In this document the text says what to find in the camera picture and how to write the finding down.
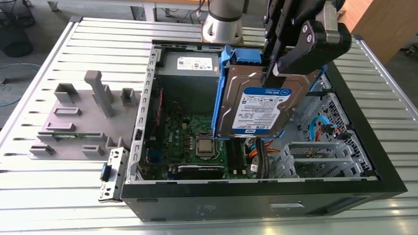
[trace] screw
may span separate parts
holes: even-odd
[[[306,41],[310,43],[310,42],[312,42],[312,40],[313,40],[313,35],[312,35],[312,34],[309,34],[309,35],[308,35],[308,37],[306,37]]]

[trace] slotted metal table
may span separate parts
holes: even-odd
[[[245,28],[247,45],[263,29]],[[55,103],[58,83],[77,89],[87,70],[113,90],[142,91],[151,40],[201,41],[191,24],[85,18],[71,22],[0,132],[0,231],[46,234],[417,234],[418,112],[366,43],[356,40],[334,62],[409,192],[330,217],[143,223],[125,203],[99,204],[103,161],[27,157]]]

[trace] cpu socket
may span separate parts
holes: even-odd
[[[210,160],[215,156],[215,141],[210,134],[199,133],[197,140],[197,157],[202,160]]]

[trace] motherboard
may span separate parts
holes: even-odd
[[[245,145],[242,142],[213,138],[211,118],[171,116],[166,118],[161,147],[147,149],[143,175],[154,180],[247,179]]]

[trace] hard drive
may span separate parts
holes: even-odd
[[[321,71],[309,75],[280,74],[286,77],[282,88],[263,88],[266,67],[231,65],[215,137],[277,138],[297,110]]]

